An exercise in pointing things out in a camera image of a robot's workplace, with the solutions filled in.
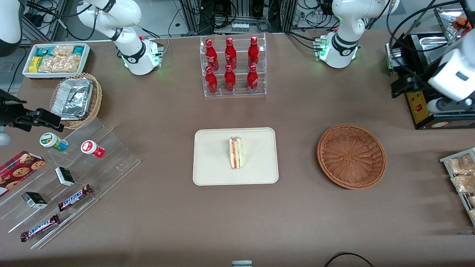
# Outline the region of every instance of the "yellow panel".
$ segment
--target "yellow panel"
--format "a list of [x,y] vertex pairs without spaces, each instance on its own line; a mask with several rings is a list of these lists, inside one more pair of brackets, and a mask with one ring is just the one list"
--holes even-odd
[[[407,93],[406,97],[408,99],[409,107],[411,108],[412,117],[416,124],[430,116],[429,111],[427,110],[426,99],[424,98],[422,91]],[[419,111],[417,111],[418,105],[422,107]]]

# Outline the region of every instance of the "small black box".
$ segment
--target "small black box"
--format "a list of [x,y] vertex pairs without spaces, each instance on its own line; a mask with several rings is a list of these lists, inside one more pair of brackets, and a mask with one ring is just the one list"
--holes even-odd
[[76,182],[74,181],[73,175],[68,168],[57,167],[55,169],[56,176],[59,179],[59,182],[63,185],[73,186]]
[[30,208],[43,209],[48,203],[36,192],[25,192],[21,195],[24,201],[30,206]]

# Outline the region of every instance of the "wicker basket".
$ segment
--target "wicker basket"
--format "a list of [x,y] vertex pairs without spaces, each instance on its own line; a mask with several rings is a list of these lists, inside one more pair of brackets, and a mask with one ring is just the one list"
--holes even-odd
[[[66,79],[79,79],[79,78],[88,78],[94,82],[93,92],[91,96],[91,102],[89,104],[89,110],[87,118],[82,121],[61,121],[61,124],[64,125],[67,129],[75,130],[79,128],[81,125],[86,124],[87,122],[93,121],[97,117],[97,113],[99,113],[99,109],[101,108],[101,100],[102,100],[102,89],[101,85],[97,82],[94,76],[90,75],[89,73],[81,73],[79,75],[74,75],[68,77]],[[58,92],[59,84],[56,86],[56,90],[49,101],[49,108],[53,107],[53,103],[56,99],[56,93]]]
[[323,172],[348,189],[372,187],[386,170],[386,154],[378,139],[351,124],[328,129],[318,142],[317,158]]

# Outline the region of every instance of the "red bottle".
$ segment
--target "red bottle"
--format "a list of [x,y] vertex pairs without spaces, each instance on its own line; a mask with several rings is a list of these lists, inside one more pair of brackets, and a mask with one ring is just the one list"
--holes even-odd
[[226,38],[226,51],[224,51],[226,57],[226,64],[231,64],[233,69],[238,67],[238,58],[236,56],[236,48],[233,45],[233,38]]
[[251,65],[249,70],[250,71],[247,74],[247,91],[253,94],[257,91],[257,80],[259,79],[259,76],[256,72],[256,65]]
[[224,79],[226,80],[226,90],[228,92],[234,92],[236,89],[236,74],[234,74],[233,67],[231,64],[226,65],[226,73],[224,74]]
[[206,66],[206,86],[208,87],[209,93],[215,95],[218,93],[218,80],[213,73],[213,70],[210,66]]
[[216,49],[213,47],[213,42],[211,39],[206,39],[206,61],[208,62],[208,66],[213,68],[213,71],[219,70],[219,63],[218,63],[218,54],[216,53]]
[[251,46],[249,46],[247,55],[249,56],[249,67],[251,67],[252,64],[255,64],[257,66],[257,64],[259,63],[259,47],[257,46],[256,36],[251,37]]

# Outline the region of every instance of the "table surface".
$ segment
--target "table surface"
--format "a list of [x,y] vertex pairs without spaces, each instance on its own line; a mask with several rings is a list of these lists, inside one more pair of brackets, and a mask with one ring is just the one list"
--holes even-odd
[[[405,99],[391,99],[388,39],[367,31],[356,59],[332,69],[292,38],[268,34],[267,95],[240,99],[204,98],[199,38],[172,39],[163,67],[146,76],[124,68],[112,42],[90,43],[87,69],[103,89],[99,117],[143,162],[40,250],[0,223],[0,265],[225,267],[251,259],[256,267],[315,267],[349,251],[375,266],[472,266],[475,237],[456,233],[473,228],[438,159],[473,147],[475,131],[414,130]],[[57,83],[25,78],[19,97],[48,108]],[[319,137],[346,123],[371,131],[386,150],[386,173],[373,188],[339,187],[317,163]],[[196,186],[194,134],[245,127],[275,130],[278,182]],[[7,129],[14,140],[0,148],[0,162],[21,150],[45,154],[45,131]],[[338,262],[365,266],[351,256]]]

